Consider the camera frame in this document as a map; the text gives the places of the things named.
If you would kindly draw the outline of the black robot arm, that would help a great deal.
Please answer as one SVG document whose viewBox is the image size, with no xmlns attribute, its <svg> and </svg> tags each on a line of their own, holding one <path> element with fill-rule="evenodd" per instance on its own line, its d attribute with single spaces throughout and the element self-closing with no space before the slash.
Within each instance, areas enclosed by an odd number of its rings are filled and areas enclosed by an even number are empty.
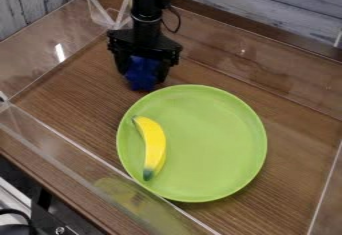
<svg viewBox="0 0 342 235">
<path fill-rule="evenodd" d="M 132 28 L 107 32 L 118 71 L 134 90 L 152 90 L 179 63 L 183 47 L 162 33 L 164 9 L 179 17 L 171 0 L 132 0 Z"/>
</svg>

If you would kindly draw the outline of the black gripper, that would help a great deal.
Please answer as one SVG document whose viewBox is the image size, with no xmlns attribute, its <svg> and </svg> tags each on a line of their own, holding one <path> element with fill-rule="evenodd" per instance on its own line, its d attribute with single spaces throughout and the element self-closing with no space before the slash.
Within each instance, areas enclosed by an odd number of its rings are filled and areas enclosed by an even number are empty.
<svg viewBox="0 0 342 235">
<path fill-rule="evenodd" d="M 183 46 L 163 33 L 154 38 L 139 39 L 132 29 L 110 30 L 107 37 L 108 50 L 115 56 L 119 73 L 124 75 L 128 71 L 131 56 L 156 59 L 162 61 L 156 69 L 156 79 L 163 83 L 171 66 L 179 63 Z"/>
</svg>

